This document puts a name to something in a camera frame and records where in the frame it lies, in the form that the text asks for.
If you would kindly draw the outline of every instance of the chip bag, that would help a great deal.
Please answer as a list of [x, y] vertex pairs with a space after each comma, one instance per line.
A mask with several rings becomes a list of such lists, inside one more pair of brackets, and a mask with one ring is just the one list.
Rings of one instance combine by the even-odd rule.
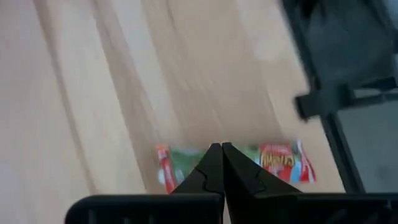
[[[233, 143], [245, 156], [256, 164], [288, 183], [316, 181], [314, 170], [307, 159], [300, 141], [292, 144]], [[166, 145], [156, 147], [159, 158], [159, 182], [171, 193], [191, 173], [206, 150], [181, 149]]]

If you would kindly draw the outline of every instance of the wooden floor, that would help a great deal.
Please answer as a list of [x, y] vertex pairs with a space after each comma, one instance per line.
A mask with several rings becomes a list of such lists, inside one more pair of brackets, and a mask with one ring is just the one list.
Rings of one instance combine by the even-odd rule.
[[341, 192], [276, 0], [0, 0], [0, 220], [62, 223], [91, 194], [163, 193], [154, 145], [301, 139]]

